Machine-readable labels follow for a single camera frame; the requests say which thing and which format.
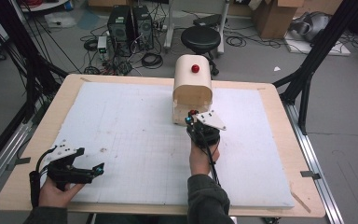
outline stool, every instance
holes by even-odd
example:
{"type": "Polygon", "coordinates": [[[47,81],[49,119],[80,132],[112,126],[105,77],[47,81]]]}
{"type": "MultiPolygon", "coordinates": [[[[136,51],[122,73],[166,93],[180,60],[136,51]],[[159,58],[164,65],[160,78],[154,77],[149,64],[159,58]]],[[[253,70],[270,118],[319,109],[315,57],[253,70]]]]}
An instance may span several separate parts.
{"type": "Polygon", "coordinates": [[[204,57],[208,59],[209,65],[212,66],[211,74],[214,76],[219,74],[211,54],[211,50],[216,49],[221,41],[220,34],[217,31],[206,26],[192,26],[182,32],[181,40],[187,48],[198,55],[208,53],[209,57],[204,57]]]}

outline red knob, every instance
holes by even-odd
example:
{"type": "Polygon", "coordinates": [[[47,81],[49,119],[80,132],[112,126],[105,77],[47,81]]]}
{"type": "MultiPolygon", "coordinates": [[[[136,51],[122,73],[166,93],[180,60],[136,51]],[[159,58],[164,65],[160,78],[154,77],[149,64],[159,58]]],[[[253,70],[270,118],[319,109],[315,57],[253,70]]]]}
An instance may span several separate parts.
{"type": "Polygon", "coordinates": [[[198,73],[200,70],[200,67],[197,64],[194,64],[193,66],[191,66],[191,71],[193,73],[198,73]]]}

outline gray sweater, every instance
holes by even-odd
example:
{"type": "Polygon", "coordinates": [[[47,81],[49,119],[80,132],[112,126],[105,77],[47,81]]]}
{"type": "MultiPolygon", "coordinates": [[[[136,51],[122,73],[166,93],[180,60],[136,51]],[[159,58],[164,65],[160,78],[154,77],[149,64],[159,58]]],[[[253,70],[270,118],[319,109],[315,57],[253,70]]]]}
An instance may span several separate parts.
{"type": "MultiPolygon", "coordinates": [[[[187,180],[188,224],[232,224],[228,216],[229,199],[226,192],[207,175],[193,175],[187,180]]],[[[24,224],[67,223],[66,208],[36,207],[24,224]]]]}

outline wooden table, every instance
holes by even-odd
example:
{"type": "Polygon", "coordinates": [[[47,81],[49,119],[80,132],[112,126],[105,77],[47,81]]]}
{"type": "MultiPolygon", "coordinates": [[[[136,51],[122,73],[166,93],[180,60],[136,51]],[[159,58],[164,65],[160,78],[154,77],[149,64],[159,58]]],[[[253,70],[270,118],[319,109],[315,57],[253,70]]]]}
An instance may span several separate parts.
{"type": "MultiPolygon", "coordinates": [[[[31,157],[31,162],[16,166],[3,187],[0,193],[0,210],[29,211],[32,209],[28,174],[34,170],[36,162],[42,153],[54,143],[58,131],[84,82],[173,86],[172,78],[68,76],[22,154],[23,158],[31,157]]],[[[213,87],[259,91],[266,110],[270,129],[272,130],[281,157],[282,166],[295,201],[295,207],[284,210],[232,206],[229,211],[230,215],[254,217],[323,217],[325,214],[324,207],[312,178],[301,176],[300,172],[308,171],[309,168],[304,160],[296,136],[275,87],[266,83],[228,81],[213,81],[213,87]]],[[[71,212],[165,215],[185,215],[186,209],[186,206],[179,205],[116,203],[71,203],[68,207],[68,210],[71,212]]]]}

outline chair wheel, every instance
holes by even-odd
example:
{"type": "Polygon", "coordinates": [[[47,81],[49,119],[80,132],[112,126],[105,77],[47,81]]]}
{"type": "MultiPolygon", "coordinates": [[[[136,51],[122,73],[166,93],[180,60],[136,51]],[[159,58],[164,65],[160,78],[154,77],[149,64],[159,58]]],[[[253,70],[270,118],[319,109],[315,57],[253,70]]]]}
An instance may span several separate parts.
{"type": "Polygon", "coordinates": [[[219,70],[217,70],[216,68],[213,68],[212,71],[211,71],[211,74],[213,76],[217,76],[217,74],[219,74],[219,70]]]}

